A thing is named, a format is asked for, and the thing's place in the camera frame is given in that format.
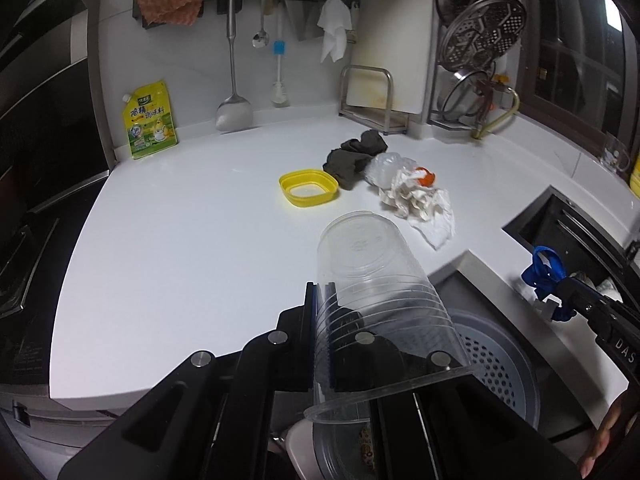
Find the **right hand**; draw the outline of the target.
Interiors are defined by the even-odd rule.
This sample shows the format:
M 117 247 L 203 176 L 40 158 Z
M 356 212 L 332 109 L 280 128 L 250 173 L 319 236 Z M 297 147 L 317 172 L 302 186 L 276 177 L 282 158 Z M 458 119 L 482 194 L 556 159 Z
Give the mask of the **right hand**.
M 605 416 L 600 422 L 596 433 L 593 435 L 590 445 L 578 460 L 577 468 L 580 476 L 588 478 L 597 459 L 605 452 L 608 445 L 615 437 L 624 436 L 634 428 L 639 412 L 634 408 L 636 396 L 627 389 L 622 392 L 611 404 Z

